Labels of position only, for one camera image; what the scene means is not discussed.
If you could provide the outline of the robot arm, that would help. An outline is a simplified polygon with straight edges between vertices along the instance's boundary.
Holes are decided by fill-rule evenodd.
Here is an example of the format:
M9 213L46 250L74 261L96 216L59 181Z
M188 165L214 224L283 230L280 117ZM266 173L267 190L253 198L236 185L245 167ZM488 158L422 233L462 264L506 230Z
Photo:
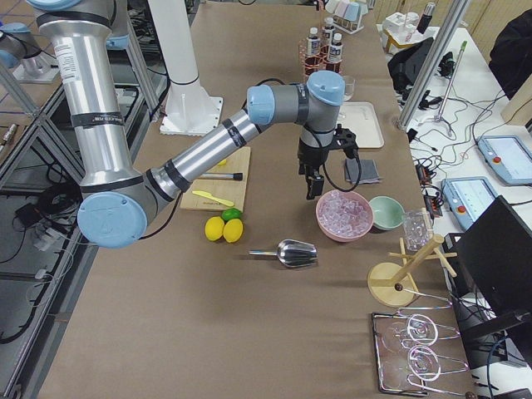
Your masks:
M1 26L1 63L13 69L22 60L32 59L42 52L31 30L21 22L10 22Z
M272 124L303 127L304 150L335 147L344 81L316 71L306 83L253 86L247 106L162 166L139 172L126 142L106 50L126 5L117 1L35 1L37 25L54 47L85 175L77 223L104 248L142 238L149 223L191 183Z

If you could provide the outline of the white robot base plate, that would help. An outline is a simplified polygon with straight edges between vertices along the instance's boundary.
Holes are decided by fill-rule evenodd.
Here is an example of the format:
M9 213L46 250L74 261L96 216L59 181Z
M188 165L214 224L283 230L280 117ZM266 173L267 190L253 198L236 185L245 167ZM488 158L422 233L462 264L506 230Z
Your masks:
M185 94L170 98L165 105L165 116L160 126L163 135L203 136L220 123L223 98L207 96L192 100Z

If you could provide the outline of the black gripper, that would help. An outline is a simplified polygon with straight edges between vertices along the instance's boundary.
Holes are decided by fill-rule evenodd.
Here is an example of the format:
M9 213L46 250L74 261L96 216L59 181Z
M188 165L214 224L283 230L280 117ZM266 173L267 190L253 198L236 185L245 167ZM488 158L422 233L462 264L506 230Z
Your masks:
M305 175L307 200L314 200L323 194L324 178L319 174L320 167L328 158L326 147L312 147L302 139L298 142L298 173Z

